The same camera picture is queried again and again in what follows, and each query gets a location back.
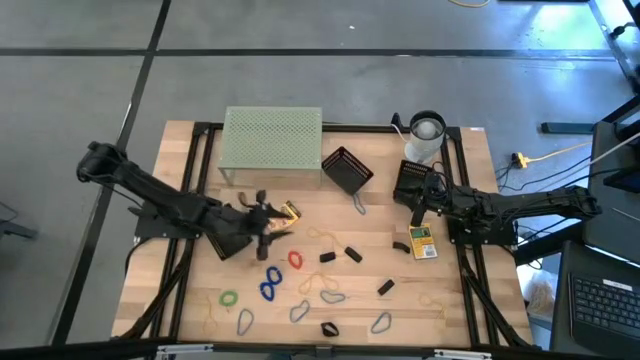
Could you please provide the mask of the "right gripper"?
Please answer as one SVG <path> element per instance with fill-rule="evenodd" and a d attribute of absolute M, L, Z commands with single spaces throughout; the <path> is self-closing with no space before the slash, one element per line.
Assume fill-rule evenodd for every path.
<path fill-rule="evenodd" d="M 426 211 L 438 216 L 451 213 L 451 191 L 445 178 L 439 173 L 428 173 L 424 179 L 422 200 L 412 210 L 410 225 L 421 227 Z"/>

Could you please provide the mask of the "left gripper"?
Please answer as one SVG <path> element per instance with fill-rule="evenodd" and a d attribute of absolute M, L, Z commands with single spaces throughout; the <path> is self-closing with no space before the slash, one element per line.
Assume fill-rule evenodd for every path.
<path fill-rule="evenodd" d="M 266 201 L 266 191 L 256 193 L 256 205 L 249 205 L 245 211 L 223 205 L 217 210 L 218 241 L 251 241 L 257 240 L 256 259 L 264 261 L 268 258 L 271 244 L 292 231 L 271 231 L 270 219 L 289 219 L 287 213 L 274 208 Z"/>

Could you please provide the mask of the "yellow Crayola crayon box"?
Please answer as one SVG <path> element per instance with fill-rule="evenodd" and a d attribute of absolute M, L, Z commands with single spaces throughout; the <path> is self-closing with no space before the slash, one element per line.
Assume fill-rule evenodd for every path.
<path fill-rule="evenodd" d="M 437 258 L 435 241 L 430 226 L 423 224 L 418 227 L 410 226 L 409 235 L 411 249 L 416 260 Z"/>
<path fill-rule="evenodd" d="M 301 218 L 301 212 L 291 201 L 286 201 L 279 208 L 279 212 L 287 215 L 286 218 L 271 218 L 269 229 L 272 232 L 284 231 L 290 228 Z"/>

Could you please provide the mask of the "black slotted plastic basket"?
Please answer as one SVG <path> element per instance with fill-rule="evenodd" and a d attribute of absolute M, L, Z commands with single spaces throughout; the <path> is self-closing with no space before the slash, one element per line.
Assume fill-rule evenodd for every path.
<path fill-rule="evenodd" d="M 402 160 L 393 190 L 393 200 L 413 209 L 425 189 L 425 180 L 434 170 L 426 165 Z"/>
<path fill-rule="evenodd" d="M 253 241 L 250 235 L 235 233 L 222 234 L 218 232 L 207 232 L 206 237 L 222 261 L 234 256 Z"/>
<path fill-rule="evenodd" d="M 344 146 L 323 160 L 321 168 L 348 195 L 355 195 L 374 176 L 374 173 Z"/>

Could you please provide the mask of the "yellow rubber band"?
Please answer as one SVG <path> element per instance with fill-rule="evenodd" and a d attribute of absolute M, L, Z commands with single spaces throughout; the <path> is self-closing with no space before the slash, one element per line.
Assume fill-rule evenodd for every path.
<path fill-rule="evenodd" d="M 323 290 L 331 290 L 331 291 L 335 291 L 339 289 L 339 282 L 325 274 L 322 274 L 320 272 L 316 272 L 313 274 L 310 274 L 299 286 L 298 286 L 298 292 L 302 295 L 306 295 L 308 294 L 312 287 L 313 287 L 313 282 L 315 280 L 319 280 L 322 284 L 322 289 Z"/>
<path fill-rule="evenodd" d="M 426 294 L 420 294 L 418 296 L 418 303 L 427 310 L 435 311 L 437 313 L 437 319 L 444 319 L 446 317 L 446 308 L 444 305 L 441 302 L 432 300 Z"/>
<path fill-rule="evenodd" d="M 206 300 L 207 313 L 206 313 L 205 320 L 203 321 L 203 324 L 202 324 L 202 331 L 205 335 L 210 336 L 216 331 L 218 324 L 215 319 L 215 314 L 214 314 L 215 307 L 211 299 L 211 296 L 206 295 L 205 300 Z"/>
<path fill-rule="evenodd" d="M 324 231 L 324 230 L 319 230 L 315 227 L 309 227 L 307 229 L 307 235 L 310 238 L 327 238 L 331 241 L 331 244 L 333 245 L 334 249 L 339 249 L 340 251 L 343 251 L 345 249 L 345 246 L 338 240 L 338 238 L 329 231 Z"/>

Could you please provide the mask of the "white small table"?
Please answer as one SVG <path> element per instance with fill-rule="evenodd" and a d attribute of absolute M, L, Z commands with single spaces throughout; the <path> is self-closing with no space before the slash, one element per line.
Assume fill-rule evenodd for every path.
<path fill-rule="evenodd" d="M 229 106 L 218 169 L 226 184 L 238 170 L 321 171 L 322 109 Z"/>

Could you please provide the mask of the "plastic bag of rubber bands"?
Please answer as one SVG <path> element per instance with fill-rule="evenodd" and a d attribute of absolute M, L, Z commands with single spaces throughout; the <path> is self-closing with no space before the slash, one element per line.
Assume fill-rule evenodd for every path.
<path fill-rule="evenodd" d="M 532 281 L 525 290 L 527 312 L 532 316 L 551 318 L 555 305 L 555 292 L 550 282 Z"/>

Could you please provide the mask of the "black floor bar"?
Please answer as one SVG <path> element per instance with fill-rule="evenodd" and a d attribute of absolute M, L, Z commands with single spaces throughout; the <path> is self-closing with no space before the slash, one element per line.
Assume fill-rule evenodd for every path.
<path fill-rule="evenodd" d="M 558 135 L 591 135 L 594 127 L 594 123 L 543 122 L 540 124 L 542 133 Z"/>

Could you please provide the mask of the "dark grey monitor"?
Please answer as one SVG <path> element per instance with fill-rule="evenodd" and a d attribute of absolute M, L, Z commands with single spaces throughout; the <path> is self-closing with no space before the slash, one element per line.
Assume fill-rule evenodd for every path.
<path fill-rule="evenodd" d="M 618 135 L 630 117 L 636 118 L 639 129 L 636 138 L 625 144 Z M 607 177 L 628 168 L 640 184 L 640 95 L 597 122 L 593 130 L 588 189 L 602 213 L 586 223 L 584 242 L 640 264 L 640 193 L 605 184 Z"/>

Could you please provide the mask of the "dark laptop with keyboard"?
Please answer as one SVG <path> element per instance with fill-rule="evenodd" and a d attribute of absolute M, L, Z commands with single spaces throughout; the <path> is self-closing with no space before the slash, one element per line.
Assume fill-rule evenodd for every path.
<path fill-rule="evenodd" d="M 565 243 L 550 348 L 640 360 L 640 268 Z"/>

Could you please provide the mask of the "grey chair base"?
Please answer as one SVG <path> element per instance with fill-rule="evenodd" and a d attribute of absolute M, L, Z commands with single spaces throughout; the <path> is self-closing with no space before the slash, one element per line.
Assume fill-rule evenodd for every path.
<path fill-rule="evenodd" d="M 0 201 L 0 207 L 6 209 L 11 215 L 8 218 L 0 218 L 0 240 L 5 235 L 15 235 L 25 239 L 33 239 L 37 231 L 14 222 L 18 218 L 19 212 L 4 202 Z"/>

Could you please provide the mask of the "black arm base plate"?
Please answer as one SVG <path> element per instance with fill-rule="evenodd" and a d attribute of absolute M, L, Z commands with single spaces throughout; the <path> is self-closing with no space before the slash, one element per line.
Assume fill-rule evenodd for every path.
<path fill-rule="evenodd" d="M 460 220 L 448 219 L 447 226 L 453 244 L 511 246 L 517 243 L 517 232 L 513 225 L 465 224 Z"/>
<path fill-rule="evenodd" d="M 141 209 L 130 207 L 129 210 L 138 218 L 134 232 L 136 237 L 197 239 L 203 235 L 201 231 L 172 224 L 161 217 L 157 209 L 148 202 L 144 202 Z"/>

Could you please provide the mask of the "black aluminium table frame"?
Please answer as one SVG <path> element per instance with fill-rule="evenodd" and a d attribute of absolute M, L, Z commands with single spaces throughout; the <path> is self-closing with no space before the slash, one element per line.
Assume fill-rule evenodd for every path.
<path fill-rule="evenodd" d="M 479 304 L 467 306 L 458 269 L 458 252 L 450 242 L 446 222 L 428 215 L 438 257 L 416 260 L 396 250 L 393 242 L 409 239 L 409 210 L 396 204 L 392 191 L 402 160 L 401 139 L 382 126 L 326 126 L 322 151 L 330 154 L 344 146 L 369 167 L 374 176 L 361 189 L 366 214 L 359 214 L 349 196 L 321 173 L 239 171 L 232 186 L 218 169 L 221 151 L 219 129 L 201 130 L 196 123 L 170 121 L 160 140 L 154 173 L 172 186 L 179 186 L 188 159 L 194 160 L 193 175 L 205 178 L 209 196 L 235 203 L 237 194 L 253 195 L 265 189 L 269 200 L 280 205 L 293 202 L 301 218 L 292 234 L 275 242 L 266 261 L 258 261 L 253 248 L 222 261 L 206 239 L 198 239 L 193 250 L 186 290 L 172 295 L 157 327 L 160 335 L 175 334 L 182 342 L 259 343 L 269 345 L 355 345 L 389 347 L 468 347 L 487 342 L 489 326 Z M 332 232 L 346 247 L 356 250 L 356 263 L 343 251 L 334 249 L 327 238 L 310 238 L 307 229 Z M 304 263 L 300 270 L 288 263 L 288 253 L 298 251 Z M 319 255 L 335 252 L 336 259 L 321 263 Z M 280 269 L 283 280 L 275 287 L 272 302 L 265 300 L 259 285 L 266 282 L 270 266 Z M 327 304 L 320 298 L 322 284 L 313 282 L 302 295 L 298 286 L 316 272 L 339 282 L 346 300 Z M 395 285 L 384 296 L 377 293 L 388 279 Z M 218 303 L 220 294 L 234 290 L 239 299 L 232 307 Z M 446 317 L 418 303 L 426 294 L 441 302 Z M 202 331 L 206 317 L 205 296 L 214 303 L 218 327 L 207 336 Z M 290 309 L 308 300 L 311 309 L 298 323 L 289 320 Z M 244 336 L 236 334 L 238 314 L 250 309 L 255 321 Z M 391 328 L 372 334 L 370 327 L 382 312 L 392 315 Z M 325 337 L 320 324 L 333 322 L 340 334 Z"/>

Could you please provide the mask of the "grey metal frame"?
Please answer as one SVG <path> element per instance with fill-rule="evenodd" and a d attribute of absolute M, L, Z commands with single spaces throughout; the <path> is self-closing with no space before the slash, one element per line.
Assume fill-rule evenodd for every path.
<path fill-rule="evenodd" d="M 631 87 L 635 95 L 640 94 L 640 83 L 638 82 L 638 79 L 636 77 L 636 71 L 630 65 L 629 59 L 626 56 L 626 54 L 619 47 L 617 43 L 617 35 L 613 30 L 610 30 L 609 27 L 607 26 L 606 21 L 597 5 L 596 0 L 589 0 L 588 5 L 627 83 L 629 84 L 629 86 Z"/>

